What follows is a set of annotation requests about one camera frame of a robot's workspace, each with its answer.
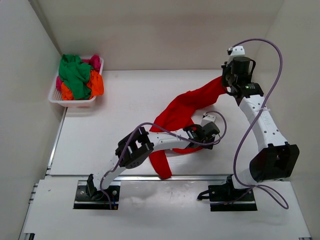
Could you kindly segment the red t shirt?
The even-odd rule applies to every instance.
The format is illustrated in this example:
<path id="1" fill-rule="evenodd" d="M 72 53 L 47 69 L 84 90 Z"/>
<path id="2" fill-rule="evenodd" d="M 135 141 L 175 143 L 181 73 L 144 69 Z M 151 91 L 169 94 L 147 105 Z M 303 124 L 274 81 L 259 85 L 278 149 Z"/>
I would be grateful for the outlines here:
<path id="1" fill-rule="evenodd" d="M 199 109 L 215 104 L 219 96 L 225 93 L 222 77 L 219 76 L 198 89 L 178 95 L 154 120 L 154 124 L 170 132 L 193 125 L 193 114 Z M 172 176 L 169 162 L 163 150 L 153 152 L 149 155 L 149 159 L 161 179 L 165 180 Z"/>

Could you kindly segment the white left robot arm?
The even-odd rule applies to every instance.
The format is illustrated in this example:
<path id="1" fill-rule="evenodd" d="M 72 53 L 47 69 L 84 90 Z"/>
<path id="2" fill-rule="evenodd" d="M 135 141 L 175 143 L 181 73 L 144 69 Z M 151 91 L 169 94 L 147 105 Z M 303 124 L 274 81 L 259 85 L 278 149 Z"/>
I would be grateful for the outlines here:
<path id="1" fill-rule="evenodd" d="M 85 193 L 92 199 L 99 199 L 107 194 L 107 188 L 124 170 L 139 167 L 152 153 L 197 147 L 212 149 L 219 134 L 217 125 L 209 120 L 176 131 L 151 132 L 140 126 L 118 142 L 109 168 L 89 175 Z"/>

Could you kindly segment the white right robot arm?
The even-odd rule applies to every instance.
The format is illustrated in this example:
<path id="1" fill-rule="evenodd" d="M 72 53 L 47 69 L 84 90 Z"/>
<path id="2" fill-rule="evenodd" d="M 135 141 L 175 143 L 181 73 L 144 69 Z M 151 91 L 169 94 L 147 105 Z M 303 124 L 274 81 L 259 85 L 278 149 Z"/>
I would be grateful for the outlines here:
<path id="1" fill-rule="evenodd" d="M 260 85 L 252 82 L 255 66 L 256 62 L 246 56 L 230 57 L 222 66 L 222 85 L 230 88 L 230 95 L 246 116 L 258 147 L 249 167 L 230 178 L 237 190 L 290 177 L 300 154 L 298 146 L 289 144 L 280 133 L 264 105 L 265 97 Z"/>

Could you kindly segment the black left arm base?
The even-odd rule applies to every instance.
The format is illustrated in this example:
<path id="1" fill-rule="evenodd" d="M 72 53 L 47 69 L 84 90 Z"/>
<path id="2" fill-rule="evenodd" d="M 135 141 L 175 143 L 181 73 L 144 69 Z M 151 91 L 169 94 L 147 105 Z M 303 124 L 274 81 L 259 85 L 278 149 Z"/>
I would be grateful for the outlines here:
<path id="1" fill-rule="evenodd" d="M 108 197 L 98 190 L 93 196 L 89 195 L 87 183 L 85 181 L 78 181 L 73 209 L 76 210 L 118 210 L 120 201 L 121 183 L 112 183 L 104 191 L 109 195 Z"/>

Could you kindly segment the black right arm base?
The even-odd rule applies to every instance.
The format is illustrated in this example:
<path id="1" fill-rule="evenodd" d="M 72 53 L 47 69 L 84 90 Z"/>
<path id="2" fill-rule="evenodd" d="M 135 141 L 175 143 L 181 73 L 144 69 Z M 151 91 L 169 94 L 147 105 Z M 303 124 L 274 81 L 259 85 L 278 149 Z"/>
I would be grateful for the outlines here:
<path id="1" fill-rule="evenodd" d="M 209 185 L 197 196 L 198 201 L 209 200 L 211 212 L 254 212 L 257 204 L 250 188 L 234 189 L 233 186 Z"/>

